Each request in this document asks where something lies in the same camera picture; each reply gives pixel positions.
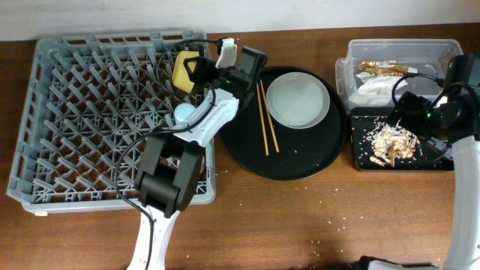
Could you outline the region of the yellow plastic bowl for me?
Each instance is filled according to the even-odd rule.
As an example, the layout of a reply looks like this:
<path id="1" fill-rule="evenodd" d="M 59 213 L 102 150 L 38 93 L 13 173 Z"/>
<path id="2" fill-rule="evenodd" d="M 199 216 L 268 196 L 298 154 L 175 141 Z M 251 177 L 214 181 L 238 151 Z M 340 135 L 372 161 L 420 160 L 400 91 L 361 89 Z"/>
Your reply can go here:
<path id="1" fill-rule="evenodd" d="M 187 68 L 184 65 L 185 59 L 195 58 L 199 56 L 198 51 L 181 51 L 175 60 L 175 65 L 172 73 L 173 85 L 186 93 L 191 93 L 194 88 L 194 83 L 190 81 Z"/>

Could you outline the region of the peanut shells and rice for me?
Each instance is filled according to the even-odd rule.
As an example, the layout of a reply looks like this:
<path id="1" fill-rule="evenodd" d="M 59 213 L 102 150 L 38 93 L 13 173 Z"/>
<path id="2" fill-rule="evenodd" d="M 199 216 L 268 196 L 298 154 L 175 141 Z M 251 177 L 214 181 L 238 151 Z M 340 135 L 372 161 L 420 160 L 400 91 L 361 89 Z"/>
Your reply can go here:
<path id="1" fill-rule="evenodd" d="M 394 168 L 397 161 L 412 159 L 420 141 L 416 135 L 401 127 L 400 125 L 391 126 L 384 122 L 375 124 L 372 131 L 368 131 L 363 143 L 366 148 L 373 151 L 368 154 L 366 150 L 363 153 L 368 156 L 370 162 L 385 167 L 389 165 Z"/>

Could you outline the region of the blue plastic cup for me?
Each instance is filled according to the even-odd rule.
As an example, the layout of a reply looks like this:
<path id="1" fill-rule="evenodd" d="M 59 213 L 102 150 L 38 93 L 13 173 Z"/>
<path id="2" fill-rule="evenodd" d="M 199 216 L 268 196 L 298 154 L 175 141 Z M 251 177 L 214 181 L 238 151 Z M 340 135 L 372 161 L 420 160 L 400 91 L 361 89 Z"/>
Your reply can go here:
<path id="1" fill-rule="evenodd" d="M 173 112 L 175 123 L 179 125 L 184 122 L 195 109 L 195 106 L 190 103 L 180 103 Z"/>

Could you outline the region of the white paper napkin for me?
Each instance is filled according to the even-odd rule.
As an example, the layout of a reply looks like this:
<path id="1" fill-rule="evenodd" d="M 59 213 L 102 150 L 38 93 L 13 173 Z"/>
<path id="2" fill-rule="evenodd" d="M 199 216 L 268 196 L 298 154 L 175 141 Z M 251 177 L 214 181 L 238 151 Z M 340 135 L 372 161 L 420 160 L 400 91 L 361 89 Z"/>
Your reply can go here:
<path id="1" fill-rule="evenodd" d="M 350 108 L 387 107 L 392 103 L 392 88 L 401 77 L 361 72 L 355 78 L 361 85 L 348 97 Z"/>

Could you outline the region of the grey round plate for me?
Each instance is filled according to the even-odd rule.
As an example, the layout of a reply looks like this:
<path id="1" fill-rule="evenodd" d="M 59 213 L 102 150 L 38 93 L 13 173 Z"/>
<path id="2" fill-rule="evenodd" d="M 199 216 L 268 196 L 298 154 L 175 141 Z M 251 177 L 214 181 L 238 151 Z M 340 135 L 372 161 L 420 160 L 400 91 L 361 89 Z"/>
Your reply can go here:
<path id="1" fill-rule="evenodd" d="M 270 115 L 281 125 L 307 129 L 327 116 L 331 101 L 326 85 L 315 76 L 289 72 L 269 85 L 266 103 Z"/>

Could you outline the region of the wooden chopstick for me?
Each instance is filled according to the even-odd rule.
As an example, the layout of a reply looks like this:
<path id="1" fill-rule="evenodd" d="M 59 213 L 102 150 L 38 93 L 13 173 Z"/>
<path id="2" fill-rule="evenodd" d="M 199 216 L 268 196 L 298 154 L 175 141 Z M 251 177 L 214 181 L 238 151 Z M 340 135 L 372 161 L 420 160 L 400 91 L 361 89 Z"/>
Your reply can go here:
<path id="1" fill-rule="evenodd" d="M 263 144 L 265 149 L 265 156 L 269 156 L 269 147 L 268 147 L 268 141 L 266 137 L 265 120 L 263 117 L 264 115 L 263 115 L 262 98 L 260 97 L 260 85 L 258 83 L 256 84 L 256 96 L 257 96 L 258 107 L 259 107 L 259 117 L 260 117 L 260 124 L 262 128 L 262 138 L 263 138 Z"/>
<path id="2" fill-rule="evenodd" d="M 276 133 L 275 133 L 275 126 L 273 125 L 271 113 L 269 111 L 269 107 L 268 107 L 267 100 L 266 100 L 266 90 L 265 90 L 265 87 L 263 85 L 263 81 L 261 79 L 259 80 L 259 89 L 262 92 L 262 98 L 263 98 L 263 102 L 265 104 L 267 119 L 268 119 L 268 123 L 269 123 L 269 126 L 270 126 L 275 151 L 277 153 L 280 153 L 280 149 L 279 149 L 279 146 L 278 146 L 278 140 L 277 140 Z"/>

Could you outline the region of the gold snack wrapper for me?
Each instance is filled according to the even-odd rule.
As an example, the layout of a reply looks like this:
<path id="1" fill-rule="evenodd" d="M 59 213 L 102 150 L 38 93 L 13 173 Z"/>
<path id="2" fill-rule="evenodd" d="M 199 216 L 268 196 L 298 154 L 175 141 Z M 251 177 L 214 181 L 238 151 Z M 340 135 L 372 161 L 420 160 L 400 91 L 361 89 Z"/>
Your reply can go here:
<path id="1" fill-rule="evenodd" d="M 398 64 L 396 61 L 363 61 L 356 67 L 363 72 L 381 76 L 402 77 L 418 72 L 414 67 Z"/>

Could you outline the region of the pink plastic cup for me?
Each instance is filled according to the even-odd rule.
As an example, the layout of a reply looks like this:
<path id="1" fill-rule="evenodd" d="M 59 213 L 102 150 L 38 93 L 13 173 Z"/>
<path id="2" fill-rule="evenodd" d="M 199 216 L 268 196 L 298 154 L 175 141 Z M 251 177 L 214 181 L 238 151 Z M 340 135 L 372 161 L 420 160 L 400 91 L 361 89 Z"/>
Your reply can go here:
<path id="1" fill-rule="evenodd" d="M 206 155 L 204 154 L 204 155 L 202 156 L 202 163 L 201 163 L 200 173 L 199 173 L 199 174 L 203 174 L 205 171 L 206 171 Z"/>

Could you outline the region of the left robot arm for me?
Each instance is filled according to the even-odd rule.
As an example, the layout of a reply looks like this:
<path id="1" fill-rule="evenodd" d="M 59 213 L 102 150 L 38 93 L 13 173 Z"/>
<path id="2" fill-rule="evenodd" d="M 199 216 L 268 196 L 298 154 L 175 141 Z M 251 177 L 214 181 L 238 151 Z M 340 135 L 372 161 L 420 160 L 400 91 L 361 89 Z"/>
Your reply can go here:
<path id="1" fill-rule="evenodd" d="M 139 234 L 129 269 L 164 269 L 176 218 L 196 193 L 206 146 L 215 134 L 248 106 L 268 56 L 256 49 L 222 48 L 217 61 L 182 51 L 173 77 L 207 91 L 204 101 L 184 120 L 156 127 L 132 142 L 146 142 L 134 187 L 141 212 Z"/>

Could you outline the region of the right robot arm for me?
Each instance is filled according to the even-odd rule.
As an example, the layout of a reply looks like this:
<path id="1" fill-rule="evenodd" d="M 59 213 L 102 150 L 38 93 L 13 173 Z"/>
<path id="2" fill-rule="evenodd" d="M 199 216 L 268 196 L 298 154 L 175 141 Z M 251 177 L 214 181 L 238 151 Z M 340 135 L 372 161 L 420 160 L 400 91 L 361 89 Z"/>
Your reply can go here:
<path id="1" fill-rule="evenodd" d="M 447 74 L 439 79 L 408 73 L 398 81 L 425 77 L 442 91 L 434 100 L 404 92 L 399 98 L 394 85 L 394 109 L 389 124 L 399 124 L 420 140 L 445 140 L 454 162 L 455 195 L 453 233 L 444 269 L 479 268 L 479 55 L 451 58 Z"/>

